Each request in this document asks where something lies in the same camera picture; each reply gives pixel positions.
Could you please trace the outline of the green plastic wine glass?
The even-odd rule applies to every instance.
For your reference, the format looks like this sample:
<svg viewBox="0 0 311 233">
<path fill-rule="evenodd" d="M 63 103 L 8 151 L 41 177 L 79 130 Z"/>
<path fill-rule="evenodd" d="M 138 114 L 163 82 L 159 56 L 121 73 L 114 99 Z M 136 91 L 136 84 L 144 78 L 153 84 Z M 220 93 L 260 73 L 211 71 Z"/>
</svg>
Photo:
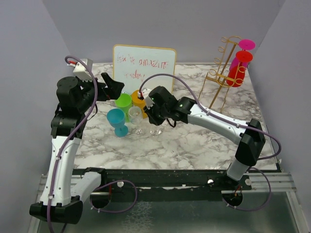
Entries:
<svg viewBox="0 0 311 233">
<path fill-rule="evenodd" d="M 125 115 L 125 122 L 130 122 L 128 111 L 133 106 L 131 96 L 126 93 L 121 93 L 120 97 L 115 100 L 115 105 L 123 111 Z"/>
</svg>

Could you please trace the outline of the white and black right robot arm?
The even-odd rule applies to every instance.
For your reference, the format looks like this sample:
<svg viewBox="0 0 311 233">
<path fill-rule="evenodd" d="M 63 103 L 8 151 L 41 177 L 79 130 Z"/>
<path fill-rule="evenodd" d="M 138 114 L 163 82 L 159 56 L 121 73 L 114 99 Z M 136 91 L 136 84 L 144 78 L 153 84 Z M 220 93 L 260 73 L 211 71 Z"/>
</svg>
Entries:
<svg viewBox="0 0 311 233">
<path fill-rule="evenodd" d="M 172 120 L 172 127 L 178 121 L 201 126 L 226 137 L 238 146 L 235 158 L 223 178 L 227 189 L 234 190 L 238 187 L 244 173 L 257 163 L 266 141 L 258 120 L 246 122 L 233 119 L 206 107 L 201 108 L 196 100 L 188 97 L 177 100 L 163 86 L 153 90 L 145 88 L 140 95 L 145 100 L 143 110 L 149 123 L 159 126 L 164 121 Z"/>
</svg>

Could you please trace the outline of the orange plastic wine glass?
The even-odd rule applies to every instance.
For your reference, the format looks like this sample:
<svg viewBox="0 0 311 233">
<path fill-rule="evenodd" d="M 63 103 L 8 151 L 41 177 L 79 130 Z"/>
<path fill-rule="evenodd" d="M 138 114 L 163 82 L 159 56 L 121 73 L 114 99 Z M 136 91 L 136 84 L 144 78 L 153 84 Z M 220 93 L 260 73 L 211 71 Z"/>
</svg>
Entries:
<svg viewBox="0 0 311 233">
<path fill-rule="evenodd" d="M 143 118 L 147 118 L 147 114 L 144 112 L 143 108 L 145 107 L 145 100 L 141 100 L 138 98 L 138 90 L 135 90 L 132 94 L 131 94 L 131 98 L 132 98 L 132 103 L 134 106 L 137 106 L 141 109 L 142 111 L 142 116 Z"/>
</svg>

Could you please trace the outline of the blue plastic wine glass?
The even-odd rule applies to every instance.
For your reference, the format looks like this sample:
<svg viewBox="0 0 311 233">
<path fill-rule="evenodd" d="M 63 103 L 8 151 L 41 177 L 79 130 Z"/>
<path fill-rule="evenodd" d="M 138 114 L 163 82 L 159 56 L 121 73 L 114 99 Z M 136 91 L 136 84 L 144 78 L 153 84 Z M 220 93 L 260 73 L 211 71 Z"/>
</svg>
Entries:
<svg viewBox="0 0 311 233">
<path fill-rule="evenodd" d="M 125 114 L 121 109 L 111 109 L 106 117 L 109 124 L 114 128 L 117 137 L 125 137 L 128 134 L 128 127 L 125 125 Z"/>
</svg>

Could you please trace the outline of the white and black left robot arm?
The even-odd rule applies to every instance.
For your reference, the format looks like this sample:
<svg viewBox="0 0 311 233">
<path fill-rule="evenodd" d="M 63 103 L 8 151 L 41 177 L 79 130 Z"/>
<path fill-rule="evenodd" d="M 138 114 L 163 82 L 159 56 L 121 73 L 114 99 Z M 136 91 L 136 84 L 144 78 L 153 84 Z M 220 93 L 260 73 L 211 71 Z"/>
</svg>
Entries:
<svg viewBox="0 0 311 233">
<path fill-rule="evenodd" d="M 51 121 L 51 162 L 40 200 L 30 206 L 31 216 L 48 223 L 77 224 L 91 192 L 106 189 L 107 179 L 99 168 L 89 168 L 75 186 L 71 185 L 75 156 L 92 108 L 97 101 L 118 99 L 124 88 L 124 83 L 113 80 L 107 73 L 101 76 L 102 83 L 78 77 L 58 81 L 59 104 Z"/>
</svg>

